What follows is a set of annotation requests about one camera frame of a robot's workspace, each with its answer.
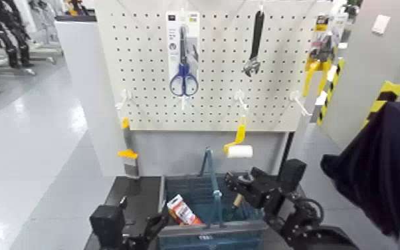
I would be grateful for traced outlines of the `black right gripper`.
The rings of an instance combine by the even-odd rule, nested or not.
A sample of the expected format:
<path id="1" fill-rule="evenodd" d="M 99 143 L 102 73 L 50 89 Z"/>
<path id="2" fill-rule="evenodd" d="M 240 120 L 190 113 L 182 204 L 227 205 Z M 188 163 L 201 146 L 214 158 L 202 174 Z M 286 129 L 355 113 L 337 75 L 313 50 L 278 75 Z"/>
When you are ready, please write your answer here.
<path id="1" fill-rule="evenodd" d="M 253 167 L 245 174 L 227 172 L 224 177 L 227 188 L 239 197 L 244 197 L 254 208 L 279 210 L 281 195 L 280 180 L 277 175 L 270 175 L 263 170 Z"/>

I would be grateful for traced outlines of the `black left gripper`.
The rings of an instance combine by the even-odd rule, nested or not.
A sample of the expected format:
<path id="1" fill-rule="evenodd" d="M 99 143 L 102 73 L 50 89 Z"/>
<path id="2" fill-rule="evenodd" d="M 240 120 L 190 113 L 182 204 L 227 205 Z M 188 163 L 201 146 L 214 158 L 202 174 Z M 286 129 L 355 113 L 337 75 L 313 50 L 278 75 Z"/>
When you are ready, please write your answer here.
<path id="1" fill-rule="evenodd" d="M 119 208 L 126 210 L 128 197 L 123 196 L 118 205 Z M 163 207 L 160 213 L 146 219 L 146 227 L 143 233 L 137 236 L 123 236 L 121 250 L 147 250 L 153 239 L 167 226 L 169 219 L 169 210 L 167 207 Z"/>

